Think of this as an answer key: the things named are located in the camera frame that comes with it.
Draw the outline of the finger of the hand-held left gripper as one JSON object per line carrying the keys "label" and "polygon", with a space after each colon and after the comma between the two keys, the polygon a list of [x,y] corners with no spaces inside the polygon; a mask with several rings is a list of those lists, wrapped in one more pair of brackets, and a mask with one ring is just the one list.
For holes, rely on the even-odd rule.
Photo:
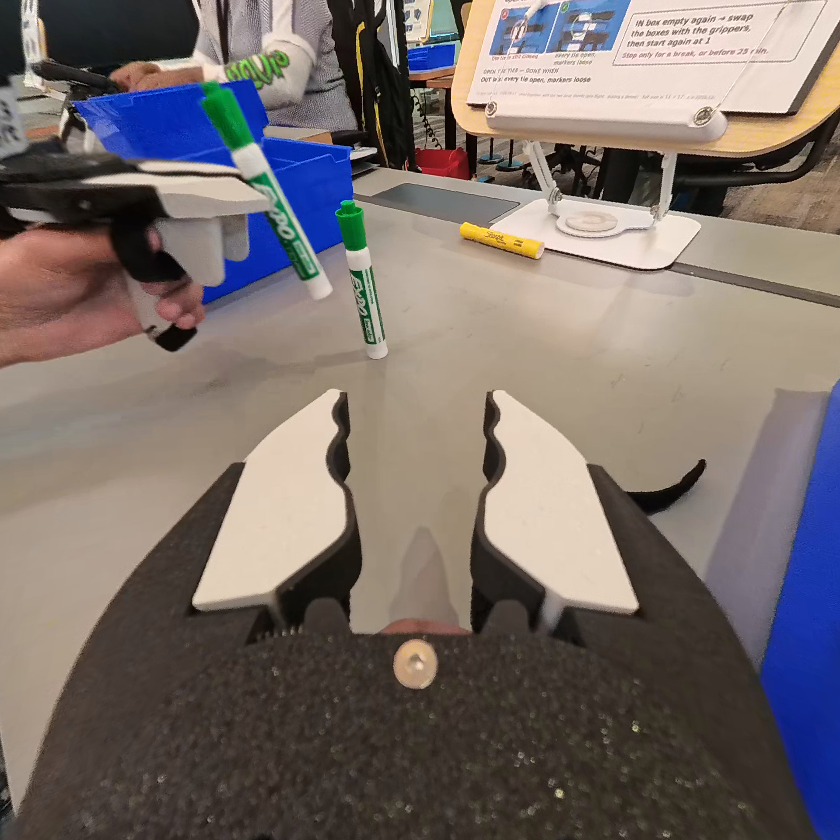
{"label": "finger of the hand-held left gripper", "polygon": [[120,215],[144,218],[144,228],[165,223],[219,220],[222,228],[222,255],[230,260],[244,260],[249,255],[249,217],[265,212],[265,195],[244,182],[233,171],[174,172],[136,171],[95,175],[84,179],[85,186],[126,190],[132,186],[154,190],[160,212],[124,210]]}
{"label": "finger of the hand-held left gripper", "polygon": [[197,161],[134,161],[135,172],[143,181],[161,179],[162,177],[201,177],[201,178],[233,178],[243,181],[238,169],[223,164],[202,163]]}

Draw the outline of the red bag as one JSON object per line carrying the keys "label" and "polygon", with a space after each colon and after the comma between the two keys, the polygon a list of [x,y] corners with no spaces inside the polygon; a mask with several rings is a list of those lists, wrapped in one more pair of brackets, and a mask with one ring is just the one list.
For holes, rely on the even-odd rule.
{"label": "red bag", "polygon": [[415,163],[425,175],[446,177],[460,181],[471,180],[469,156],[465,149],[415,148]]}

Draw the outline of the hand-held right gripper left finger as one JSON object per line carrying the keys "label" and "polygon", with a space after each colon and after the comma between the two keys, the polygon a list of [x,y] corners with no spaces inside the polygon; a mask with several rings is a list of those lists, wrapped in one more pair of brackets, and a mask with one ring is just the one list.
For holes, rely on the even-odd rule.
{"label": "hand-held right gripper left finger", "polygon": [[327,390],[246,457],[192,596],[201,613],[265,607],[280,628],[333,599],[350,614],[362,547],[350,474],[349,400]]}

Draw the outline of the green dry erase marker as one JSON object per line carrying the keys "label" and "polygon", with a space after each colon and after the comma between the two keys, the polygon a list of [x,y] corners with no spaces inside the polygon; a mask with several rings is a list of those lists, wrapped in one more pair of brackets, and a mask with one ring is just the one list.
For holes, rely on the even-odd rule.
{"label": "green dry erase marker", "polygon": [[388,349],[382,320],[371,252],[364,227],[364,212],[354,200],[341,202],[335,214],[342,235],[356,311],[369,359],[381,360]]}
{"label": "green dry erase marker", "polygon": [[265,215],[298,278],[311,299],[327,298],[333,291],[332,284],[250,131],[234,93],[216,81],[204,82],[201,87],[203,110],[231,153],[239,173],[267,200]]}

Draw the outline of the person's left hand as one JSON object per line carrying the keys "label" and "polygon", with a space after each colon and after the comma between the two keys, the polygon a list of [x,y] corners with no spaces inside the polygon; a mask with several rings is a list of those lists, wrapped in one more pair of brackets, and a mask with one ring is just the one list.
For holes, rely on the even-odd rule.
{"label": "person's left hand", "polygon": [[33,227],[2,241],[3,369],[99,350],[142,331],[106,227]]}

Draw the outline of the wooden white book stand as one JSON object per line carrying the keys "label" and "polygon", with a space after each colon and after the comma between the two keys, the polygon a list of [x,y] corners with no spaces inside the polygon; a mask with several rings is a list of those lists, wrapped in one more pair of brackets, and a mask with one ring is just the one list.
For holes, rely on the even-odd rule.
{"label": "wooden white book stand", "polygon": [[[774,171],[678,173],[679,158],[722,158],[742,163],[819,132],[831,137],[838,120],[838,42],[798,112],[789,115],[725,113],[695,103],[543,97],[498,97],[468,105],[483,38],[495,2],[473,2],[452,88],[456,121],[464,131],[520,140],[542,197],[496,224],[505,234],[534,238],[552,251],[635,270],[671,267],[700,231],[700,223],[669,216],[675,189],[778,181]],[[541,142],[661,155],[658,199],[651,208],[562,196]]]}

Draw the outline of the yellow highlighter marker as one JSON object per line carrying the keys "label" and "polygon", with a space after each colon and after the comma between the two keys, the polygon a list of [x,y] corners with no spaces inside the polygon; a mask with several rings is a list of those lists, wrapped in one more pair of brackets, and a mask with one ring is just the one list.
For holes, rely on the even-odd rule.
{"label": "yellow highlighter marker", "polygon": [[471,223],[462,223],[459,227],[459,233],[462,239],[466,241],[528,259],[540,259],[545,250],[545,244],[541,241],[519,237],[513,234],[505,234],[492,228],[481,227]]}

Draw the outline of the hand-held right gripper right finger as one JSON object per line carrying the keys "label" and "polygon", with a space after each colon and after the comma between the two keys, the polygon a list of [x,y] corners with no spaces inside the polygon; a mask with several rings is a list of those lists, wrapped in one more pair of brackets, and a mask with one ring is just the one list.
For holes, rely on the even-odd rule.
{"label": "hand-held right gripper right finger", "polygon": [[506,391],[486,394],[486,447],[471,539],[470,622],[479,634],[500,602],[555,634],[583,610],[639,617],[639,600],[583,454]]}

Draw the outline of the grey desk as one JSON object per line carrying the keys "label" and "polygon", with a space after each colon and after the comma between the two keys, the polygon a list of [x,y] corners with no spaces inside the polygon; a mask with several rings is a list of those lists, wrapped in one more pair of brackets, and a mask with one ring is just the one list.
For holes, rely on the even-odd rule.
{"label": "grey desk", "polygon": [[653,274],[467,243],[362,177],[389,353],[369,360],[341,247],[311,301],[285,269],[213,304],[197,338],[145,338],[2,372],[2,738],[12,801],[61,689],[137,564],[216,478],[329,389],[350,406],[360,634],[467,625],[486,393],[504,390],[627,490],[707,471],[656,526],[760,666],[827,398],[838,237],[701,222]]}

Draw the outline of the blue plastic bin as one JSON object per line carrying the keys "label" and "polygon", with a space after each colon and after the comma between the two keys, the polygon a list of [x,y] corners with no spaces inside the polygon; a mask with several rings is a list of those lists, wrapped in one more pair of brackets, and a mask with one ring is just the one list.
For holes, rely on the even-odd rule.
{"label": "blue plastic bin", "polygon": [[761,681],[815,833],[839,838],[839,384],[828,397]]}
{"label": "blue plastic bin", "polygon": [[104,149],[126,160],[233,164],[203,110],[196,83],[78,101],[76,110]]}
{"label": "blue plastic bin", "polygon": [[[314,250],[319,253],[337,245],[342,237],[335,213],[342,201],[353,197],[350,153],[330,144],[271,137],[260,144]],[[226,260],[225,280],[205,288],[205,303],[291,265],[262,213],[248,216],[248,246],[246,259]]]}
{"label": "blue plastic bin", "polygon": [[455,67],[458,47],[458,41],[449,41],[408,49],[409,72],[416,75]]}

